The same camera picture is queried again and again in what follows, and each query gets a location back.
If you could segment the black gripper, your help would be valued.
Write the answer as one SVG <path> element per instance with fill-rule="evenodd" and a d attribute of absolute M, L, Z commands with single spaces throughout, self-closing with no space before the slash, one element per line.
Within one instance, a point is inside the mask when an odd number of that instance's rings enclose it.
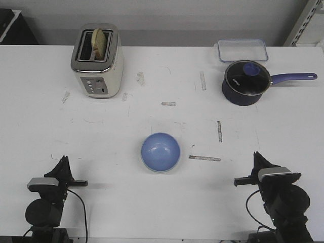
<path fill-rule="evenodd" d="M 266 191 L 269 191 L 270 194 L 273 194 L 273 191 L 276 191 L 278 187 L 291 185 L 301 178 L 300 172 L 292 172 L 292 174 L 290 175 L 279 175 L 270 178 L 265 178 L 264 182 L 260 182 L 258 179 L 258 171 L 266 168 L 274 168 L 275 165 L 270 163 L 265 157 L 261 155 L 261 153 L 257 151 L 255 151 L 253 154 L 253 166 L 254 167 L 252 168 L 251 174 L 249 176 L 234 178 L 235 187 L 240 185 L 258 186 L 258 190 L 252 192 L 249 195 L 248 200 L 253 195 L 257 193 L 262 193 L 264 189 Z"/>
<path fill-rule="evenodd" d="M 44 178 L 55 178 L 65 170 L 66 178 L 56 178 L 59 181 L 57 190 L 48 192 L 39 192 L 42 199 L 52 204 L 63 204 L 67 198 L 67 191 L 69 187 L 86 187 L 88 185 L 87 180 L 75 180 L 72 177 L 68 156 L 62 156 L 55 167 L 49 172 L 49 176 L 43 176 Z"/>

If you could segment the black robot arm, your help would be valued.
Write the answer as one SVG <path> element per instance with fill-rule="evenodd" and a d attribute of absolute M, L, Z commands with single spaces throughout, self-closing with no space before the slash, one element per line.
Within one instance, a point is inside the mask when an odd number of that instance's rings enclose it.
<path fill-rule="evenodd" d="M 300 177 L 301 173 L 274 165 L 259 152 L 254 152 L 251 174 L 234 180 L 235 186 L 258 186 L 245 202 L 247 213 L 259 224 L 257 232 L 250 233 L 247 242 L 314 242 L 306 227 L 305 212 L 310 206 L 310 198 L 305 190 L 294 184 Z M 273 228 L 261 223 L 249 210 L 249 200 L 257 193 L 261 195 Z"/>
<path fill-rule="evenodd" d="M 37 192 L 39 199 L 31 202 L 25 219 L 31 225 L 30 242 L 73 242 L 67 229 L 61 228 L 63 208 L 70 187 L 86 187 L 86 180 L 75 180 L 68 156 L 62 156 L 57 165 L 43 177 L 34 177 L 27 189 Z"/>

